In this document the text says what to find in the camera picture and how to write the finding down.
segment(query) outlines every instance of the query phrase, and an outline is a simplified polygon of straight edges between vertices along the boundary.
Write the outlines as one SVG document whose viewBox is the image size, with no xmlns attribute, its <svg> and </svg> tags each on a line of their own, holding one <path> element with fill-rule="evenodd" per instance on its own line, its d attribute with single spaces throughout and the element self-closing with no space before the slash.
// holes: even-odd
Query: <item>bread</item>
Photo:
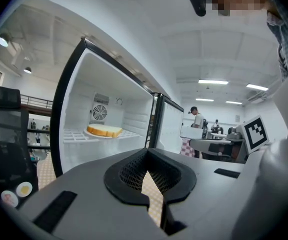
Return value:
<svg viewBox="0 0 288 240">
<path fill-rule="evenodd" d="M 98 135 L 98 136 L 106 136 L 117 138 L 119 134 L 122 132 L 122 128 L 102 125 L 102 124 L 90 124 L 87 127 L 87 131 L 91 134 Z"/>
</svg>

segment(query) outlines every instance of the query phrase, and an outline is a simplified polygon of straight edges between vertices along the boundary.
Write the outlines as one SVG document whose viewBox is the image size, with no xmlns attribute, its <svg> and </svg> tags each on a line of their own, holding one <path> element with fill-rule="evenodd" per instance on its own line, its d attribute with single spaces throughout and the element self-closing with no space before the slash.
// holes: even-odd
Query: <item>plate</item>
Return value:
<svg viewBox="0 0 288 240">
<path fill-rule="evenodd" d="M 92 136 L 92 137 L 96 137 L 96 138 L 103 138 L 103 139 L 117 139 L 117 138 L 113 138 L 113 137 L 109 137 L 109 136 L 98 136 L 98 135 L 95 135 L 95 134 L 92 134 L 90 133 L 89 131 L 87 130 L 84 130 L 84 133 Z"/>
<path fill-rule="evenodd" d="M 5 203 L 7 203 L 12 207 L 16 207 L 19 203 L 18 197 L 16 197 L 15 193 L 9 190 L 2 191 L 1 198 L 2 201 L 4 201 Z"/>
<path fill-rule="evenodd" d="M 33 185 L 30 182 L 22 182 L 16 188 L 16 193 L 19 197 L 24 198 L 29 196 L 29 194 L 33 191 Z"/>
</svg>

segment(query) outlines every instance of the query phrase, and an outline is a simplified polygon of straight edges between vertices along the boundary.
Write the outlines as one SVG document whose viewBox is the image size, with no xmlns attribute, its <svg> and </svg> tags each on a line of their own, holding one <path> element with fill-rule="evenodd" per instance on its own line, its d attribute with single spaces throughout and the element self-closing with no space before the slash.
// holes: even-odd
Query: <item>refrigerator fan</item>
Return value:
<svg viewBox="0 0 288 240">
<path fill-rule="evenodd" d="M 103 120 L 107 115 L 107 109 L 103 105 L 97 105 L 93 109 L 93 118 L 95 120 Z"/>
</svg>

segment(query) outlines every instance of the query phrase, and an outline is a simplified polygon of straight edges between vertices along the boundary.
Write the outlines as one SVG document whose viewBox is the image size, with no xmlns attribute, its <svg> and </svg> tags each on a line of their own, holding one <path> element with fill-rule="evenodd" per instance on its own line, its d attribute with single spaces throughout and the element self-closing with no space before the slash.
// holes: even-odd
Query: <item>checkered cloth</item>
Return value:
<svg viewBox="0 0 288 240">
<path fill-rule="evenodd" d="M 190 139 L 189 138 L 182 138 L 182 139 L 183 139 L 183 145 L 182 145 L 182 150 L 180 151 L 180 154 L 193 158 L 195 155 L 195 152 L 194 152 L 194 149 L 192 149 L 189 146 Z"/>
<path fill-rule="evenodd" d="M 153 178 L 147 172 L 143 179 L 142 193 L 149 197 L 148 214 L 159 227 L 162 218 L 162 208 L 164 197 L 156 186 Z"/>
<path fill-rule="evenodd" d="M 282 82 L 288 76 L 288 11 L 280 0 L 271 0 L 276 5 L 277 11 L 282 19 L 267 13 L 267 26 L 275 35 L 281 48 L 278 49 L 279 69 L 281 71 Z"/>
</svg>

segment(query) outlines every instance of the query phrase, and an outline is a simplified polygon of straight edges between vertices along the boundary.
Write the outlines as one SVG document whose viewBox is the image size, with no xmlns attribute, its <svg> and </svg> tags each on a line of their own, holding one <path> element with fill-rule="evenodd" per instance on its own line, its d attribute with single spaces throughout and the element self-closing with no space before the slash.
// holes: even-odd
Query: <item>wire shelf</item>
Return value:
<svg viewBox="0 0 288 240">
<path fill-rule="evenodd" d="M 64 130 L 64 143 L 87 143 L 87 142 L 100 142 L 105 140 L 117 140 L 127 139 L 133 137 L 139 137 L 140 135 L 129 130 L 123 129 L 121 134 L 117 138 L 102 138 L 93 135 L 85 134 L 81 130 L 77 129 L 65 129 Z"/>
</svg>

